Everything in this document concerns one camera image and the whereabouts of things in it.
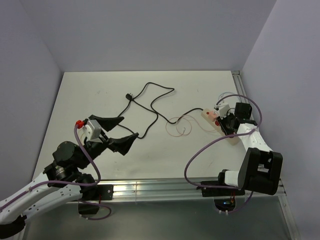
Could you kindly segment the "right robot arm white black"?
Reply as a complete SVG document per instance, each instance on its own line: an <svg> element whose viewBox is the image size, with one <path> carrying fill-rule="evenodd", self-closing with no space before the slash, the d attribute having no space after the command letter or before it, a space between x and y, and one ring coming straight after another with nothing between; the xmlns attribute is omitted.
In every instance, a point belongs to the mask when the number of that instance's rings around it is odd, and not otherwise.
<svg viewBox="0 0 320 240"><path fill-rule="evenodd" d="M246 150L239 170L224 169L219 174L216 189L222 195L234 187L271 196L278 190L283 156L266 144L251 114L249 103L237 102L233 113L227 111L217 119L224 135L237 136Z"/></svg>

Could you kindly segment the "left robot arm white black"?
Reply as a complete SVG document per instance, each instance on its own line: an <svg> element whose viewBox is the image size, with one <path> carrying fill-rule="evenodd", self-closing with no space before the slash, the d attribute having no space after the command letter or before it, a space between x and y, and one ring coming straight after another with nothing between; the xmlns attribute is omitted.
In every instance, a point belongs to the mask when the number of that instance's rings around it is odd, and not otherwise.
<svg viewBox="0 0 320 240"><path fill-rule="evenodd" d="M106 132L124 117L91 115L74 125L76 142L63 141L53 152L53 162L25 187L0 202L0 238L20 233L32 217L67 202L96 197L102 176L94 160L105 150L126 155L138 133L112 138Z"/></svg>

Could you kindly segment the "pink charger plug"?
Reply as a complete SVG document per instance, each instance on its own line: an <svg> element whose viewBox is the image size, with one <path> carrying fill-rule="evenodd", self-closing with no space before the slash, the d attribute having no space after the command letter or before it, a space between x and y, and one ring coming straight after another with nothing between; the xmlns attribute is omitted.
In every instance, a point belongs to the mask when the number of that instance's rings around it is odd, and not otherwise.
<svg viewBox="0 0 320 240"><path fill-rule="evenodd" d="M218 115L214 111L207 112L208 119L212 122L216 120Z"/></svg>

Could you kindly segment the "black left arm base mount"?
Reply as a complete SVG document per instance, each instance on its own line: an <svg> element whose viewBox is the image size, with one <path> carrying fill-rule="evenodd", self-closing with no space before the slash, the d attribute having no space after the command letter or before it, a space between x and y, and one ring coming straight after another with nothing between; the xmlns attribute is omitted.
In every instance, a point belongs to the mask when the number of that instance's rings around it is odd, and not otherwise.
<svg viewBox="0 0 320 240"><path fill-rule="evenodd" d="M81 218L91 221L99 221L108 218L112 214L109 206L102 204L102 201L113 199L114 186L112 184L81 187L82 197L78 200L77 211ZM106 209L105 216L96 217L99 210Z"/></svg>

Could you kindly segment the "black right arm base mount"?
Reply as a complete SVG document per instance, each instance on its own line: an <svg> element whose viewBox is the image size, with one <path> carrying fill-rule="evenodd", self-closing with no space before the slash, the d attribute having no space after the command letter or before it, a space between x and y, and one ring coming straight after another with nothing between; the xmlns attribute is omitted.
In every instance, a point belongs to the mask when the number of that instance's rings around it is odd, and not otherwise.
<svg viewBox="0 0 320 240"><path fill-rule="evenodd" d="M229 214L236 208L236 197L244 196L245 190L228 189L228 188L212 188L212 187L196 187L197 190L201 190L202 197L222 197L214 199L214 205L218 209L218 212Z"/></svg>

